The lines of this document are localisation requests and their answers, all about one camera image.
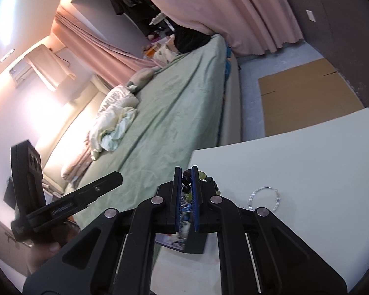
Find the floor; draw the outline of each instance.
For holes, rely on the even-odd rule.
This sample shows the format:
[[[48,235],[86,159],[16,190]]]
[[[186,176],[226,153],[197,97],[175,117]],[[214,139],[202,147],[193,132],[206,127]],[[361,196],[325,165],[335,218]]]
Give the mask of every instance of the floor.
[[[323,56],[310,44],[289,44],[276,53],[260,57],[240,57],[240,84],[242,93],[242,141],[265,137],[264,113],[258,79],[295,66],[306,64]]]

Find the black clamp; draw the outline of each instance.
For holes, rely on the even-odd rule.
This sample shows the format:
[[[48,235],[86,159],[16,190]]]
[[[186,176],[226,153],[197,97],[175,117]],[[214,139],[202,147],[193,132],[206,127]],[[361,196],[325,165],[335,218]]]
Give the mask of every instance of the black clamp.
[[[217,232],[222,294],[347,294],[343,278],[275,215],[237,208],[198,174],[194,166],[193,221],[200,233]],[[105,210],[27,278],[24,294],[149,294],[155,234],[179,226],[181,179],[177,167],[136,209]]]

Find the air conditioner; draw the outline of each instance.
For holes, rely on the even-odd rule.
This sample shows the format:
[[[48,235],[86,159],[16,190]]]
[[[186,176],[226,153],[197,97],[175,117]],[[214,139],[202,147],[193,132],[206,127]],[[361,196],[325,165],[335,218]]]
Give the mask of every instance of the air conditioner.
[[[15,87],[21,84],[32,72],[33,68],[26,63],[25,59],[20,60],[14,67],[9,71],[12,77]]]

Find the hand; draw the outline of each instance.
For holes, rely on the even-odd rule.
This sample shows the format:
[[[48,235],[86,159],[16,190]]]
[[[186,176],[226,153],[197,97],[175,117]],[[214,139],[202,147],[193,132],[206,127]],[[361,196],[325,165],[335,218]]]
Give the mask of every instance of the hand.
[[[79,229],[73,227],[67,235],[67,242],[79,233]],[[54,257],[61,247],[58,242],[49,244],[34,244],[26,255],[26,265],[31,274],[37,271],[48,259]]]

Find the white desk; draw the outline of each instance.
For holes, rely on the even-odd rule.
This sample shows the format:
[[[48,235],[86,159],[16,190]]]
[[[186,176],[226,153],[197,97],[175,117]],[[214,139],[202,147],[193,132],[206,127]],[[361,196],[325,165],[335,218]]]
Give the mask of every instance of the white desk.
[[[280,192],[278,216],[346,281],[369,268],[369,109],[255,141],[193,153],[190,165],[212,176],[221,194],[248,208],[253,191]],[[162,248],[151,289],[165,294],[220,294],[215,234],[205,253]]]

